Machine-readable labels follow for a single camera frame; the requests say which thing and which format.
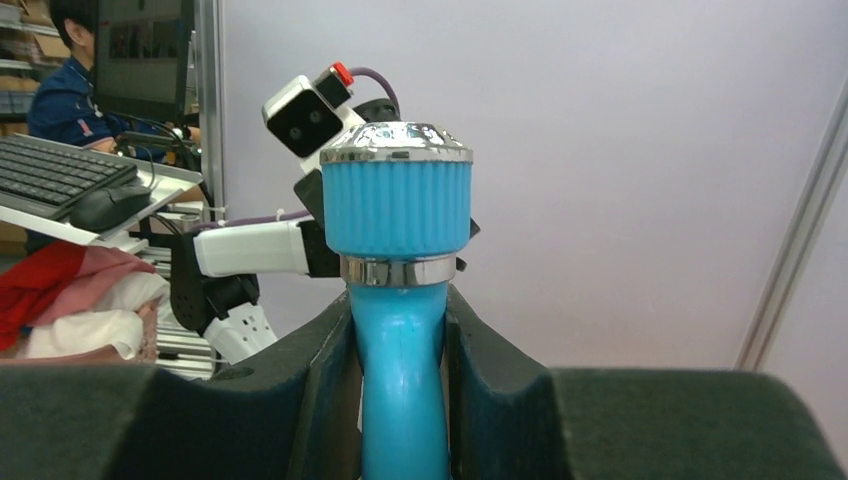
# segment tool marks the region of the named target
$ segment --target white robot arm segment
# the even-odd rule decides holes
[[[227,312],[225,318],[209,323],[203,332],[209,342],[228,363],[235,364],[277,341],[277,335],[259,305],[243,303]]]
[[[194,250],[200,273],[207,277],[309,273],[303,233],[295,221],[206,230],[194,237]]]

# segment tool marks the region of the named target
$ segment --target computer monitor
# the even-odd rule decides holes
[[[194,0],[100,0],[94,99],[100,110],[181,123]]]

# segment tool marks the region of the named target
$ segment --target metal pole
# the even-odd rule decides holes
[[[224,116],[221,56],[221,10],[219,0],[195,0],[195,72],[203,131],[201,168],[215,202],[211,220],[224,218]]]
[[[741,370],[762,368],[792,293],[818,237],[830,203],[845,174],[848,155],[848,81],[839,97],[816,163],[792,218],[763,293],[754,322],[736,362]]]

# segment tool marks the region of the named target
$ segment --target blue bottle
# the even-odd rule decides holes
[[[365,480],[450,478],[439,366],[471,164],[444,129],[407,122],[354,127],[321,153],[327,245],[342,256],[363,364]]]

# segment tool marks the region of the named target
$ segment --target keyboard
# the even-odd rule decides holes
[[[0,206],[61,220],[94,190],[134,180],[135,165],[33,137],[0,138]]]

